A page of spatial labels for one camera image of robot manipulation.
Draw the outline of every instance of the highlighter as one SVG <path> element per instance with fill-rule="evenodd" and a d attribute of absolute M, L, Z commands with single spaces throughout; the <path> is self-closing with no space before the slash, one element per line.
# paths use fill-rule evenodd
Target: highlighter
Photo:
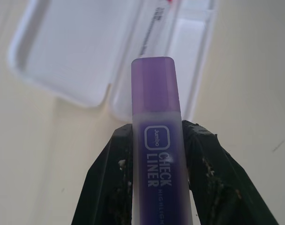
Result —
<path fill-rule="evenodd" d="M 131 65 L 135 225 L 192 225 L 175 64 Z"/>

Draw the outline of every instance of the open case lid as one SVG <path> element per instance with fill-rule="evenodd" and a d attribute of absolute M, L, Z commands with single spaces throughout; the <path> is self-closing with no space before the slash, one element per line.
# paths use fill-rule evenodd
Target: open case lid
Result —
<path fill-rule="evenodd" d="M 128 68 L 156 1 L 31 0 L 9 48 L 9 65 L 25 81 L 84 107 L 98 107 L 111 84 L 111 113 L 131 121 Z M 195 102 L 213 9 L 211 0 L 173 0 L 154 51 L 175 60 L 184 119 Z"/>

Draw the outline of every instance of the white surface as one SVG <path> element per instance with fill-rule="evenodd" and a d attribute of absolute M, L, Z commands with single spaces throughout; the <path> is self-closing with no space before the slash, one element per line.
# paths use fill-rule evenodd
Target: white surface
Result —
<path fill-rule="evenodd" d="M 5 58 L 26 1 L 4 5 L 0 225 L 70 224 L 87 170 L 123 123 L 108 99 L 82 109 L 15 79 Z M 285 0 L 221 0 L 193 121 L 218 134 L 285 225 Z"/>

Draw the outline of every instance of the purple cap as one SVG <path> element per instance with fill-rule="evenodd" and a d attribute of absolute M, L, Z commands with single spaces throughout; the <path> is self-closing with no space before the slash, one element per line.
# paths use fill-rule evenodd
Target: purple cap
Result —
<path fill-rule="evenodd" d="M 169 57 L 136 59 L 131 65 L 132 114 L 180 112 L 174 60 Z"/>

